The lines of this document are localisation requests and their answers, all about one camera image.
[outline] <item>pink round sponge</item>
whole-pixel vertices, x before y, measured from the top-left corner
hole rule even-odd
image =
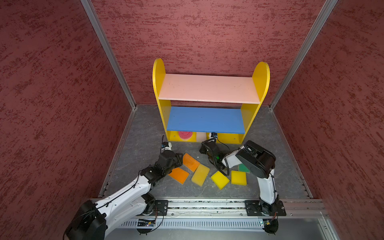
[[[188,140],[192,137],[193,132],[178,132],[181,140]]]

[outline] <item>bright yellow sponge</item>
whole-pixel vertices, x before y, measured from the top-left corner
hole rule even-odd
[[[219,171],[213,174],[211,179],[220,190],[222,190],[229,183],[229,179]]]
[[[206,167],[203,164],[200,164],[197,167],[195,174],[192,177],[192,182],[196,183],[201,187],[205,179],[207,178],[208,173],[209,173],[209,167]]]
[[[247,185],[247,174],[245,172],[231,171],[231,183],[237,185]]]

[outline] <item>red wall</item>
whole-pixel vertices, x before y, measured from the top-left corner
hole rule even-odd
[[[324,0],[92,2],[138,104],[156,104],[156,58],[168,73],[249,77],[266,61],[269,104]]]
[[[2,1],[0,36],[0,239],[61,239],[130,106],[80,1]]]
[[[339,0],[275,108],[344,240],[384,238],[383,12]]]

